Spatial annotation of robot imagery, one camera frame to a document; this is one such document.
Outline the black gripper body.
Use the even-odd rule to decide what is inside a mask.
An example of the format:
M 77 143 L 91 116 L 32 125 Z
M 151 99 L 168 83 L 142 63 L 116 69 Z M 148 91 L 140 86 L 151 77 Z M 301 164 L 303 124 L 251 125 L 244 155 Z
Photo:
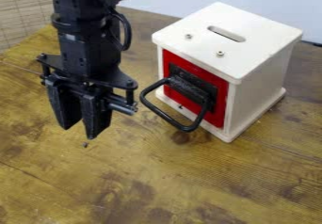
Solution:
M 37 61 L 43 67 L 44 85 L 57 80 L 72 94 L 80 97 L 94 93 L 104 99 L 106 107 L 127 115 L 138 111 L 134 91 L 138 82 L 119 68 L 120 54 L 131 45 L 131 35 L 120 40 L 118 30 L 92 33 L 60 33 L 60 54 L 41 54 Z

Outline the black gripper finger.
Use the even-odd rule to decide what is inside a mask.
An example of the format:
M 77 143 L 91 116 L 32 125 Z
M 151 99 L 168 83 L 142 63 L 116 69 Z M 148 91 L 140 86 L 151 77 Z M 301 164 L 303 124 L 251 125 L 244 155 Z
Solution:
M 71 89 L 57 80 L 47 80 L 45 86 L 57 123 L 68 130 L 81 120 L 80 101 Z
M 80 112 L 88 139 L 95 139 L 98 135 L 110 127 L 112 111 L 106 107 L 104 99 L 94 93 L 87 93 L 80 97 Z

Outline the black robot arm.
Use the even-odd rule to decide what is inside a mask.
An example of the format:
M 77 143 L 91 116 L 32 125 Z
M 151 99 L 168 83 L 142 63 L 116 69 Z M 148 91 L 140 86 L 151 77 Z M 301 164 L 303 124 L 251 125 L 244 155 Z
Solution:
M 53 0 L 60 53 L 36 58 L 59 125 L 69 129 L 81 122 L 90 139 L 110 127 L 115 111 L 138 111 L 139 84 L 119 68 L 132 41 L 132 27 L 116 10 L 120 1 Z

